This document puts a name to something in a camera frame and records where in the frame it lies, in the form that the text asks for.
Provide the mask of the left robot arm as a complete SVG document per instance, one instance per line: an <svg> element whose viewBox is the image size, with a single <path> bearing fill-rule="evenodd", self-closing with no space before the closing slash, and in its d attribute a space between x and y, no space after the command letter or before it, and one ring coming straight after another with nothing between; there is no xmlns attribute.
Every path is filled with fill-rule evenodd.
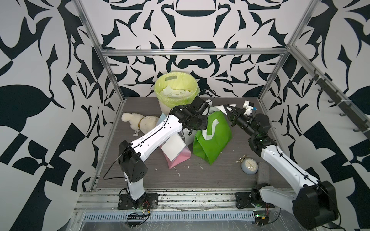
<svg viewBox="0 0 370 231"><path fill-rule="evenodd" d="M206 129L208 120L204 111L209 107L197 96L190 104L173 107L163 122L141 138L121 142L118 164L127 180L127 192L136 205L142 204L145 198L143 178L148 168L144 162L155 149L183 129L189 132Z"/></svg>

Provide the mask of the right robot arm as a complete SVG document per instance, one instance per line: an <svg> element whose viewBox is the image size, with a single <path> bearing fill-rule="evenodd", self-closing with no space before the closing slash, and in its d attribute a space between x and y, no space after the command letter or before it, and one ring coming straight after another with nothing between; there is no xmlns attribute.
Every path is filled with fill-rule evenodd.
<svg viewBox="0 0 370 231"><path fill-rule="evenodd" d="M267 115L248 115L245 108L230 105L223 108L231 125L239 126L249 135L250 148L294 190L294 193L287 193L269 183L261 183L252 190L252 203L265 202L284 209L308 230L342 219L335 187L328 181L321 182L284 154L277 141L269 137L271 126Z"/></svg>

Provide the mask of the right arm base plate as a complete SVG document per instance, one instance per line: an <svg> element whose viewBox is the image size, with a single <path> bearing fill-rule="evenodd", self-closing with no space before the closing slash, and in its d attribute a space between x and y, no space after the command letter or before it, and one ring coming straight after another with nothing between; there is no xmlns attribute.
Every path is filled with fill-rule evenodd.
<svg viewBox="0 0 370 231"><path fill-rule="evenodd" d="M273 204L263 203L263 202L252 202L250 193L235 193L236 197L236 208L275 208Z"/></svg>

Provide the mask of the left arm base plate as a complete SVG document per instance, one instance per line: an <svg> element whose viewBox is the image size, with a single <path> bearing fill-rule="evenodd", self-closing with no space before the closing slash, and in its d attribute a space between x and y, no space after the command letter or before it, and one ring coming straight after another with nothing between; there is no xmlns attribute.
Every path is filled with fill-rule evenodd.
<svg viewBox="0 0 370 231"><path fill-rule="evenodd" d="M129 194L120 194L118 210L155 209L158 206L159 194L145 193L138 200L133 200Z"/></svg>

